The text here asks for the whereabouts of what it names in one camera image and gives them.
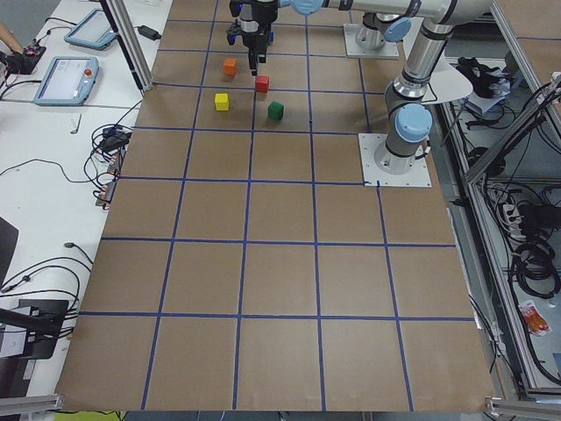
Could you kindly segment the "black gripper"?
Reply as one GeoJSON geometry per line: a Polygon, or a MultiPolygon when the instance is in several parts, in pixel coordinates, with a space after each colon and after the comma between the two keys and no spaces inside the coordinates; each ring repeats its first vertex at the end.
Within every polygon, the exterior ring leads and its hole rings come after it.
{"type": "Polygon", "coordinates": [[[251,75],[256,77],[259,64],[266,63],[267,49],[271,44],[271,25],[241,24],[243,44],[248,48],[248,61],[251,75]]]}

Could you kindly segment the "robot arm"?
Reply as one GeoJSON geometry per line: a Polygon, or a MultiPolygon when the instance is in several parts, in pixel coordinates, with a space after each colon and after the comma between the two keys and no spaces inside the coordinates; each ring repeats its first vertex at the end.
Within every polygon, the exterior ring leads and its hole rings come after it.
{"type": "MultiPolygon", "coordinates": [[[[247,48],[251,74],[259,74],[260,63],[266,62],[268,47],[273,42],[272,24],[278,18],[280,8],[290,7],[308,16],[328,7],[328,1],[231,1],[229,10],[234,22],[226,31],[229,45],[241,39],[247,48]]],[[[382,48],[387,42],[396,43],[408,34],[411,19],[403,15],[366,11],[355,36],[358,46],[369,50],[382,48]]]]}
{"type": "Polygon", "coordinates": [[[413,106],[416,117],[431,116],[421,101],[453,28],[474,20],[488,12],[491,7],[489,1],[454,0],[282,1],[280,5],[282,7],[290,5],[293,10],[304,16],[324,7],[340,11],[356,10],[423,19],[401,74],[388,86],[385,94],[388,119],[391,121],[386,138],[386,149],[391,155],[403,159],[415,155],[419,144],[427,138],[430,129],[427,128],[420,139],[407,139],[406,129],[398,126],[398,118],[409,105],[413,106]]]}

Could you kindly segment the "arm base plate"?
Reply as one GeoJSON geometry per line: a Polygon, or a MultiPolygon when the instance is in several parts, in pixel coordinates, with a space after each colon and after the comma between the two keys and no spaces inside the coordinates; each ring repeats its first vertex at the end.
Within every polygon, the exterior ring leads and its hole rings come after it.
{"type": "Polygon", "coordinates": [[[346,55],[355,59],[397,60],[398,46],[386,41],[381,31],[362,24],[344,25],[346,55]]]}
{"type": "Polygon", "coordinates": [[[408,158],[392,155],[384,133],[360,133],[359,154],[363,182],[369,187],[431,188],[423,148],[408,158]]]}

